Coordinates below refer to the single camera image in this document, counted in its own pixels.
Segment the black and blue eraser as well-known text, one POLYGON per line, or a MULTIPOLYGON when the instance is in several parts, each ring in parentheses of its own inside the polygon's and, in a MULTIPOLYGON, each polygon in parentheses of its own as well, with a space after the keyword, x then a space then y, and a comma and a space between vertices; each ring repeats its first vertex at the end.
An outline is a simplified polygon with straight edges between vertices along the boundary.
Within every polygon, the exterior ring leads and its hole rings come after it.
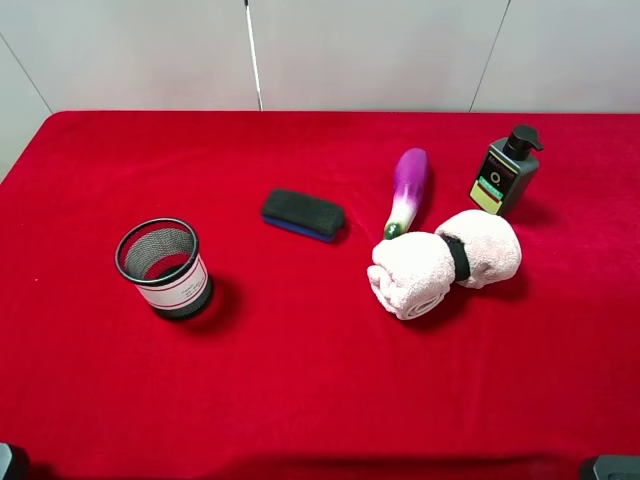
POLYGON ((345 231, 346 215, 336 203, 286 189, 272 190, 261 206, 261 217, 272 226, 325 243, 345 231))

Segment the purple toy eggplant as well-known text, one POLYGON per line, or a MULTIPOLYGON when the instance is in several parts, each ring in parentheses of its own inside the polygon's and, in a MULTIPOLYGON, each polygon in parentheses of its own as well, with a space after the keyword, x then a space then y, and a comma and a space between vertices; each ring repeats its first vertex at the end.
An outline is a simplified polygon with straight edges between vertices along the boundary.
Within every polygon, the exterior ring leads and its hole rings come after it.
POLYGON ((393 177, 393 199, 383 239, 391 240, 405 234, 423 201, 429 177, 429 162, 421 148, 411 148, 398 160, 393 177))

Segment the rolled white towel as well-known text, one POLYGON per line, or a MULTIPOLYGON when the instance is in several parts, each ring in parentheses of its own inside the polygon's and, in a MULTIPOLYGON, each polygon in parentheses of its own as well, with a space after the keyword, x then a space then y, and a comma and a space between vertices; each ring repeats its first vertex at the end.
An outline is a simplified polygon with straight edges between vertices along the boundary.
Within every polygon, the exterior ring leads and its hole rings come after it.
POLYGON ((480 289, 512 278, 522 250, 511 225, 482 210, 466 210, 433 233, 409 232, 372 250, 367 268, 381 305, 400 320, 433 310, 457 283, 480 289))

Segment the black mesh pen cup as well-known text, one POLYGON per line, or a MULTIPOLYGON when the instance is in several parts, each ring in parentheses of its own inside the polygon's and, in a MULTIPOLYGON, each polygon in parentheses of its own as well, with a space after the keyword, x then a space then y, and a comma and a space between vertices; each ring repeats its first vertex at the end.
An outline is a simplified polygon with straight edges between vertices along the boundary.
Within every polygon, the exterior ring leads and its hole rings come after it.
POLYGON ((152 311, 168 321, 192 318, 214 295, 199 237, 176 218, 155 218, 132 228, 116 248, 115 264, 152 311))

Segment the red table cloth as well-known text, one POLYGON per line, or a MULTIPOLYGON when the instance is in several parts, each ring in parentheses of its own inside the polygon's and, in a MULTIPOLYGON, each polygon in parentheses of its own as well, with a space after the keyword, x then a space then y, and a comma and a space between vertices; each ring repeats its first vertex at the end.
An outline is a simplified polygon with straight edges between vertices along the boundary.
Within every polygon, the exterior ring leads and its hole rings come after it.
POLYGON ((46 479, 574 478, 639 451, 635 115, 61 112, 1 185, 1 438, 46 479), (511 280, 388 314, 366 276, 395 162, 432 165, 415 227, 471 207, 487 145, 540 132, 511 280), (344 209, 325 243, 274 189, 344 209), (115 264, 193 227, 207 307, 157 316, 115 264))

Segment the dark grey pump bottle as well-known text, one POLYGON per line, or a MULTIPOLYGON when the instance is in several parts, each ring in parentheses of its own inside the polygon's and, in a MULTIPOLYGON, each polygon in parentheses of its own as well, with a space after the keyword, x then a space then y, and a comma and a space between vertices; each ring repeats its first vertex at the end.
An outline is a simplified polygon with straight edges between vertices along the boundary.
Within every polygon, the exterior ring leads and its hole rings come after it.
POLYGON ((518 125, 492 142, 471 186, 471 200, 490 214, 508 214, 539 169, 533 151, 542 149, 538 131, 529 125, 518 125))

